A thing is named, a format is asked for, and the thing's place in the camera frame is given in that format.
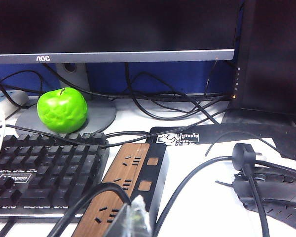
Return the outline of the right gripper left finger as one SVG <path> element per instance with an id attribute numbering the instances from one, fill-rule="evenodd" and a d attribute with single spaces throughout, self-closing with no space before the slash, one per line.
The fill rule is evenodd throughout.
<path id="1" fill-rule="evenodd" d="M 106 237 L 130 237 L 131 206 L 124 204 L 105 232 Z"/>

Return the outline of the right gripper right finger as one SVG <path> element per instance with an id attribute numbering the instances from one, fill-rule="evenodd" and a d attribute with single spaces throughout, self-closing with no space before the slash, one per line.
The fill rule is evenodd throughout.
<path id="1" fill-rule="evenodd" d="M 130 236 L 151 237 L 152 227 L 149 212 L 146 211 L 146 203 L 141 195 L 138 195 L 130 207 Z"/>

